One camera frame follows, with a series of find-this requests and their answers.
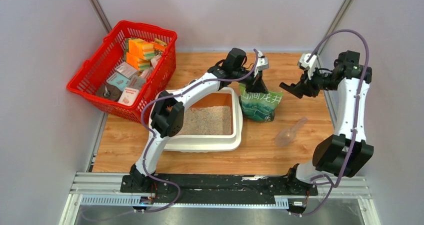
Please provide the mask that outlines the green cat litter bag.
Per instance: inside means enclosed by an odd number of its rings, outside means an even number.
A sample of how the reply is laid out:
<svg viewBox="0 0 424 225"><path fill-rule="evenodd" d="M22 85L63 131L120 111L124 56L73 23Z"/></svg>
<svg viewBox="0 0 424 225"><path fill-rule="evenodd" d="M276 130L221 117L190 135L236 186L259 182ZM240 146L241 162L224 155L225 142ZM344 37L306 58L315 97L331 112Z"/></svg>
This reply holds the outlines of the green cat litter bag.
<svg viewBox="0 0 424 225"><path fill-rule="evenodd" d="M272 122L275 119L275 111L284 96L282 92L247 92L246 86L241 83L238 88L239 103L244 118L261 123Z"/></svg>

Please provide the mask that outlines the clear plastic scoop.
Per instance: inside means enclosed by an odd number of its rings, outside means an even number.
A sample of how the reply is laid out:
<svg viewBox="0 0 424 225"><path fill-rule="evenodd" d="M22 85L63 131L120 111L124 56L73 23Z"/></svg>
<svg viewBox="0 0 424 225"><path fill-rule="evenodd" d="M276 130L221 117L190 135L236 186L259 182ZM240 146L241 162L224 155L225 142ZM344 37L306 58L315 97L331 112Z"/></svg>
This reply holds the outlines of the clear plastic scoop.
<svg viewBox="0 0 424 225"><path fill-rule="evenodd" d="M308 121L307 117L302 117L293 126L281 130L274 139L277 147L285 147L296 137L297 131Z"/></svg>

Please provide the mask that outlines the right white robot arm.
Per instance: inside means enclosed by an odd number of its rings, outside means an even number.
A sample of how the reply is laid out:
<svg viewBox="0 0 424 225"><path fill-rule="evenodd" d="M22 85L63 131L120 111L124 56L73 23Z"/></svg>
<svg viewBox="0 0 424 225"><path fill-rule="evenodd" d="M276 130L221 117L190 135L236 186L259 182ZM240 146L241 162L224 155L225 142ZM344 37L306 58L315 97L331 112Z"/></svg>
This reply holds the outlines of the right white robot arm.
<svg viewBox="0 0 424 225"><path fill-rule="evenodd" d="M360 53L347 50L338 55L334 69L318 68L318 57L310 53L301 55L298 67L303 70L298 83L279 86L301 99L316 97L320 91L338 92L338 110L334 132L319 143L312 159L298 163L288 170L286 190L299 194L305 186L324 176L354 177L371 159L374 147L367 144L364 126L365 103L372 82L373 70L359 63Z"/></svg>

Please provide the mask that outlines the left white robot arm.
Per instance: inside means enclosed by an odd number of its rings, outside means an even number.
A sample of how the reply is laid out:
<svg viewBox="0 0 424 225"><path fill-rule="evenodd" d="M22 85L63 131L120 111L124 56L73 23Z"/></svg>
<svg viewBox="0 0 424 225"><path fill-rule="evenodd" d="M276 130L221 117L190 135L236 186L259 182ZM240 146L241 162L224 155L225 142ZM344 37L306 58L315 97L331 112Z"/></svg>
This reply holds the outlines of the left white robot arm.
<svg viewBox="0 0 424 225"><path fill-rule="evenodd" d="M262 76L263 70L269 68L268 58L255 50L255 61L251 69L244 67L247 54L240 48L232 48L225 59L211 66L200 78L172 93L161 91L155 100L149 102L150 125L142 123L148 130L149 137L139 160L131 167L129 177L140 192L148 192L153 186L153 173L159 158L169 139L177 135L183 127L184 114L192 105L204 97L218 92L233 82L245 86L248 92L268 93Z"/></svg>

